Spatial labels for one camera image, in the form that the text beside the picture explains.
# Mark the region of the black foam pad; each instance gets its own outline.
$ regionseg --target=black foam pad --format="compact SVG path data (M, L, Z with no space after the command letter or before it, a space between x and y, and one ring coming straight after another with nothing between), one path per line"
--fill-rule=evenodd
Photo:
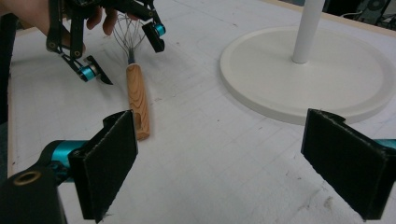
M132 111L104 119L105 127L69 155L84 218L103 219L134 164L137 143Z
M396 178L396 150L337 115L308 110L302 153L363 219L380 219Z

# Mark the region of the white stand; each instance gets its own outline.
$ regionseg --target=white stand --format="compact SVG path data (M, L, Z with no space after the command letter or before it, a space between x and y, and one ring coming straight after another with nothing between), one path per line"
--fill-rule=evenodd
M393 65L355 37L317 31L318 1L324 3L305 1L302 22L308 23L301 24L298 37L295 27L266 29L224 50L221 77L233 97L264 116L302 125L308 108L353 123L385 107L396 89ZM316 14L307 15L312 8Z

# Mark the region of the whisk wires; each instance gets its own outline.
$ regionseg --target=whisk wires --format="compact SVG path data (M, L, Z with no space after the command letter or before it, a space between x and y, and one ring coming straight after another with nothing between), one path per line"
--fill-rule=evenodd
M125 51L128 63L135 63L134 53L145 38L145 35L139 33L141 25L140 20L131 20L126 14L118 15L113 33L117 43Z

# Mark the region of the wooden handle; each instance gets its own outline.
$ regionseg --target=wooden handle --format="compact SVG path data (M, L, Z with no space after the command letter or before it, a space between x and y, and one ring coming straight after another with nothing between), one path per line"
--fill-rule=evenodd
M137 140L149 137L149 107L146 98L145 81L140 66L131 63L126 69L129 107L134 111L134 127Z

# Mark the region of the white table surface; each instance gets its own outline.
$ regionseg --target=white table surface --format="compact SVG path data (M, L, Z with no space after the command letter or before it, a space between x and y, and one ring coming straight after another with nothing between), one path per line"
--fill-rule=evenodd
M219 77L219 57L238 36L295 26L301 13L260 0L155 1L166 26L165 51L137 52L148 93L151 136L105 223L363 223L301 154L304 127L237 102ZM336 21L320 28L369 42L396 65L396 39ZM114 82L81 81L38 31L15 41L10 80L11 167L32 165L49 142L91 139L102 119L128 109L126 57L114 36L85 30L93 55ZM352 127L396 137L396 99ZM59 187L69 223L83 220L73 184ZM395 223L396 191L379 221Z

